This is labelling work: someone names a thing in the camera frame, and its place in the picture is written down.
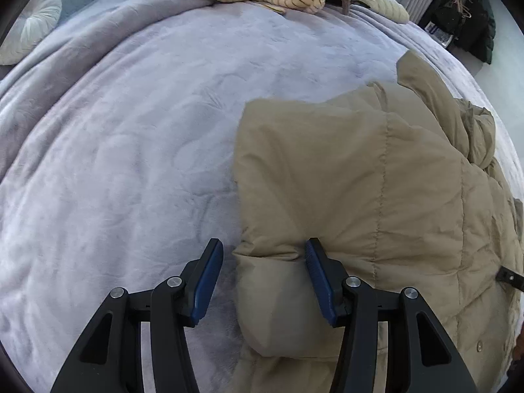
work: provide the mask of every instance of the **quilted jacket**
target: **quilted jacket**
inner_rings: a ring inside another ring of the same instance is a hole
[[[243,221],[237,311],[246,345],[230,391],[328,392],[342,328],[322,318],[303,247],[371,286],[416,287],[489,392],[515,344],[520,294],[495,281],[522,272],[521,206],[494,158],[495,123],[454,99],[414,53],[398,84],[371,83],[313,104],[245,108],[234,176]],[[384,391],[386,327],[376,391]]]

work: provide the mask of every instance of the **lavender fleece blanket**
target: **lavender fleece blanket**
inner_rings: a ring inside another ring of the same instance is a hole
[[[245,102],[322,102],[395,82],[407,48],[455,96],[493,111],[417,26],[361,7],[281,16],[249,3],[100,0],[49,35],[0,82],[0,340],[35,393],[51,389],[111,288],[154,287],[211,237],[226,259],[188,343],[201,391],[223,390],[242,342],[231,165]],[[497,157],[522,199],[522,170],[494,115]],[[147,353],[144,362],[150,369]]]

